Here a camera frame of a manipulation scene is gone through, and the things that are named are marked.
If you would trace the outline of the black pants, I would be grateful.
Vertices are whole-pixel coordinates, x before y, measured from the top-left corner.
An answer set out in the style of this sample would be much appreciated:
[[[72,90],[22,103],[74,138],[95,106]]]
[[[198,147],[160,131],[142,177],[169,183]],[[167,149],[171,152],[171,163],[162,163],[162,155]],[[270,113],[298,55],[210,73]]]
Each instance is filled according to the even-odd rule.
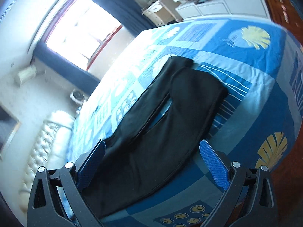
[[[104,141],[105,155],[82,196],[97,218],[148,197],[206,138],[227,87],[194,62],[172,56]]]

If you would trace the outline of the cream tufted headboard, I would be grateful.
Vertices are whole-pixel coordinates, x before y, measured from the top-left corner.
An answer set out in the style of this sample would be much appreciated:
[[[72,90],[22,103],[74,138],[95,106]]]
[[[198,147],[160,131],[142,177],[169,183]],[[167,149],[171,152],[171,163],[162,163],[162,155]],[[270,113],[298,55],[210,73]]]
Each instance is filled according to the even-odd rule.
[[[28,155],[19,189],[19,207],[27,213],[32,184],[39,167],[54,170],[64,165],[72,135],[74,117],[64,111],[52,112],[43,121]]]

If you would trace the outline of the blue patterned bed sheet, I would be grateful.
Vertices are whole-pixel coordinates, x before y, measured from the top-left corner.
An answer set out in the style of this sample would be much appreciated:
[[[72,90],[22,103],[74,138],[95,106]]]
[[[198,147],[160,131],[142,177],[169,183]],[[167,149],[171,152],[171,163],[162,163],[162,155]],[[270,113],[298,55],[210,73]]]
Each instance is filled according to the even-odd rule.
[[[203,140],[274,170],[301,124],[295,36],[257,19],[198,19],[131,42],[82,107],[67,158],[105,142],[82,192],[103,226],[195,226],[229,186]]]

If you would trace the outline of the small white fan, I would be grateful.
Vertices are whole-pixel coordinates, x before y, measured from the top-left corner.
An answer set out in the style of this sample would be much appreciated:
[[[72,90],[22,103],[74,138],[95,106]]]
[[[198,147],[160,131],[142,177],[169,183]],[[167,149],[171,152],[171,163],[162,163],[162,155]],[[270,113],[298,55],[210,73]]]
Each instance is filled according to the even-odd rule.
[[[80,90],[74,89],[70,94],[70,99],[78,106],[82,106],[88,100],[88,97]]]

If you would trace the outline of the dark blue curtain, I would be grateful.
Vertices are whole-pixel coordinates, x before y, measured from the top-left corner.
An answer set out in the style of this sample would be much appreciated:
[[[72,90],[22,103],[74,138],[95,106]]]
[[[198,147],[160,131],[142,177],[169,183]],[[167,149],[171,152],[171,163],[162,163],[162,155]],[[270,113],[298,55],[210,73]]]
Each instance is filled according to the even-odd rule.
[[[121,22],[133,36],[138,36],[142,31],[156,27],[148,17],[142,14],[142,8],[135,0],[92,1]],[[49,49],[41,40],[36,44],[33,56],[87,94],[91,94],[100,82],[87,71]]]

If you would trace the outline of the white vanity dresser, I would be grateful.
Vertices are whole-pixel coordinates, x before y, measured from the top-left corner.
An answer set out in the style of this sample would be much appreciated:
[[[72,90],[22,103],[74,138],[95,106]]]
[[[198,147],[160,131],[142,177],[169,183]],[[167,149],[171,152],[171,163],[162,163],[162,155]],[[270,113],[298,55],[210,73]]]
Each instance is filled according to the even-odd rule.
[[[176,8],[180,3],[163,3],[156,1],[142,11],[142,14],[150,19],[157,27],[168,25],[171,22],[182,22],[183,18]]]

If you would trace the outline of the brown wooden cabinet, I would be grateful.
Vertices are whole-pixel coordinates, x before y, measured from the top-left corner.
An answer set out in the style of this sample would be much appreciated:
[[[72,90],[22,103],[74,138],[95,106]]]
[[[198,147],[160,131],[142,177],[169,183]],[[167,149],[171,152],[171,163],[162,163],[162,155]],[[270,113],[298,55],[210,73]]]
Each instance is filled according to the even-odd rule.
[[[302,19],[290,0],[266,0],[273,22],[288,29],[302,44]]]

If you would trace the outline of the white low cabinet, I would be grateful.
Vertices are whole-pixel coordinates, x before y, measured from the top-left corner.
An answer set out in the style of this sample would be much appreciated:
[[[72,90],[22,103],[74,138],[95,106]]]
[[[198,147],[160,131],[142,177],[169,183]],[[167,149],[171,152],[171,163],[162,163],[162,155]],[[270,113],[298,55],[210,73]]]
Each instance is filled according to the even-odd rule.
[[[265,0],[174,0],[183,19],[213,15],[244,15],[269,19]]]

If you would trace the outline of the white wall air conditioner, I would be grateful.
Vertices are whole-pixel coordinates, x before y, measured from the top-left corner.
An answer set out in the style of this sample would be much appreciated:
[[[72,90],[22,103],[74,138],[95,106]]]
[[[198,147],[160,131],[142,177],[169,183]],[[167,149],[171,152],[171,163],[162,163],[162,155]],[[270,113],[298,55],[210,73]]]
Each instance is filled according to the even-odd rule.
[[[37,68],[35,65],[31,65],[23,70],[19,71],[15,76],[15,83],[21,86],[25,82],[33,79],[37,74]]]

